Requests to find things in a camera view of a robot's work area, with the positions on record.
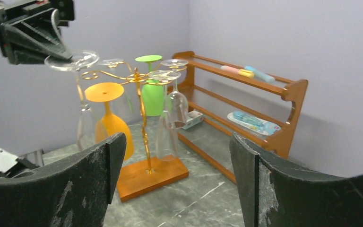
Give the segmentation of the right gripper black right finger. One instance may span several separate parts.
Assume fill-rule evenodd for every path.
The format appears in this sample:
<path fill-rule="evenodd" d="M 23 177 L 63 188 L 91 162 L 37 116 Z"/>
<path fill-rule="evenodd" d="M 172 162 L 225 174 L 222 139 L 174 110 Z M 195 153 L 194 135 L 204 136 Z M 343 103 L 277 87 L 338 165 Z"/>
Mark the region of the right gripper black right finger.
<path fill-rule="evenodd" d="M 247 227 L 363 227 L 363 174 L 310 170 L 234 133 L 229 150 Z"/>

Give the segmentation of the clear wine glass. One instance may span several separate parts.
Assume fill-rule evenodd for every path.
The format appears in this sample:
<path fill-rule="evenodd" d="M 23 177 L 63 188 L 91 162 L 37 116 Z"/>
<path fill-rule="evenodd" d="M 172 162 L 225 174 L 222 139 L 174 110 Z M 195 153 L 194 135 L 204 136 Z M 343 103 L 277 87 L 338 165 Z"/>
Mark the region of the clear wine glass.
<path fill-rule="evenodd" d="M 101 60 L 99 64 L 108 68 L 110 74 L 115 75 L 115 68 L 121 62 L 123 62 L 123 59 L 121 58 L 112 58 Z M 114 90 L 114 92 L 118 94 L 118 97 L 110 101 L 110 108 L 116 116 L 120 117 L 126 124 L 130 124 L 134 114 L 131 98 L 124 86 L 120 86 L 120 81 L 115 83 L 119 84 Z"/>
<path fill-rule="evenodd" d="M 167 85 L 181 76 L 174 70 L 155 70 L 149 77 L 160 81 L 164 91 L 164 109 L 160 115 L 156 132 L 156 156 L 161 161 L 172 161 L 177 158 L 177 132 L 172 114 L 169 111 Z"/>
<path fill-rule="evenodd" d="M 169 67 L 172 71 L 180 72 L 182 67 L 186 69 L 188 64 L 187 60 L 181 59 L 168 59 L 161 62 L 162 65 Z M 174 79 L 173 90 L 168 94 L 169 98 L 169 110 L 172 114 L 175 127 L 177 129 L 186 125 L 188 119 L 188 101 L 184 94 L 179 92 L 177 79 Z"/>

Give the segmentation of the orange plastic wine glass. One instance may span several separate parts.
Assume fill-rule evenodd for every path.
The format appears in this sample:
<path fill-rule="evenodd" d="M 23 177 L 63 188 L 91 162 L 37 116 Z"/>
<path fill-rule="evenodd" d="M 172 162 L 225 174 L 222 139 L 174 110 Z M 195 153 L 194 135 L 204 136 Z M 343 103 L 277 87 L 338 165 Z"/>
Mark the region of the orange plastic wine glass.
<path fill-rule="evenodd" d="M 126 136 L 126 151 L 123 160 L 125 161 L 134 154 L 134 143 L 128 125 L 120 117 L 116 116 L 110 108 L 110 101 L 118 97 L 118 94 L 114 92 L 117 86 L 119 84 L 114 82 L 94 84 L 85 90 L 85 95 L 87 100 L 91 102 L 104 104 L 104 114 L 95 124 L 95 142 L 101 142 L 116 133 L 124 133 Z"/>

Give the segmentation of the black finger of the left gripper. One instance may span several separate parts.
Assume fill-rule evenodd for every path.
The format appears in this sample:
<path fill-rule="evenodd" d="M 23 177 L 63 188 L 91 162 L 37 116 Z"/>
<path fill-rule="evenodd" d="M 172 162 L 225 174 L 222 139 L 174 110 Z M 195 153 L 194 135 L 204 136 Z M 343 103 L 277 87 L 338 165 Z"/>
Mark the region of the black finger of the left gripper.
<path fill-rule="evenodd" d="M 67 61 L 73 57 L 61 35 L 57 9 L 0 22 L 2 50 L 11 64 L 44 64 L 53 58 Z"/>

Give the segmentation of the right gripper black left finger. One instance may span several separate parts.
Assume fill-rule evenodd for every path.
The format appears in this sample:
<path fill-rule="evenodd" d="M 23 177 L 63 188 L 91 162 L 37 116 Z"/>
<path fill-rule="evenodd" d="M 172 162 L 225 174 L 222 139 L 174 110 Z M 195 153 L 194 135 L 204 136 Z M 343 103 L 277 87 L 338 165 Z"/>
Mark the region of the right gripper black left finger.
<path fill-rule="evenodd" d="M 101 227 L 126 150 L 116 133 L 51 164 L 0 173 L 0 227 Z"/>

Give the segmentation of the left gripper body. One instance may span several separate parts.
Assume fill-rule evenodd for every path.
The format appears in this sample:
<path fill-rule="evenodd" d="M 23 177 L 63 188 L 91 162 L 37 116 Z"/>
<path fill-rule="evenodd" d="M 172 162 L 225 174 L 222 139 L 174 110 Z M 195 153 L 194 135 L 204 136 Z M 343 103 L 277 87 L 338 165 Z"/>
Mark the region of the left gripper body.
<path fill-rule="evenodd" d="M 75 20 L 74 1 L 72 0 L 17 0 L 13 3 L 5 3 L 0 0 L 0 7 L 3 8 L 4 21 L 31 16 L 51 8 L 59 11 L 62 26 Z"/>

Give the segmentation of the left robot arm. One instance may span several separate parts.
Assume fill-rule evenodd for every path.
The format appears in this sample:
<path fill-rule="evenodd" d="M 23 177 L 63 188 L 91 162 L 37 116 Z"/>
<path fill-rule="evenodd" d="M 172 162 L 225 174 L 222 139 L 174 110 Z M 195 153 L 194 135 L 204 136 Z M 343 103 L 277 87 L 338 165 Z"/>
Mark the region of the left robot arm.
<path fill-rule="evenodd" d="M 12 65 L 43 65 L 47 57 L 69 61 L 60 27 L 75 20 L 72 0 L 0 0 L 0 51 Z M 11 178 L 37 165 L 0 148 L 0 177 Z"/>

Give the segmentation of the green plastic wine glass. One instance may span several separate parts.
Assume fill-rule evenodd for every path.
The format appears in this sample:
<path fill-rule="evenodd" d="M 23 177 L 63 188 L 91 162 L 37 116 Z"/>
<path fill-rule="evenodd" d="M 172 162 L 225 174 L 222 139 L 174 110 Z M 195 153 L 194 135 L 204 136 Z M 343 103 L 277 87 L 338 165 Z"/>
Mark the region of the green plastic wine glass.
<path fill-rule="evenodd" d="M 161 55 L 144 55 L 137 57 L 135 61 L 145 62 L 148 72 L 153 71 L 152 64 L 162 59 Z M 145 107 L 146 116 L 160 116 L 163 111 L 163 88 L 159 85 L 145 84 L 141 90 L 141 98 Z"/>

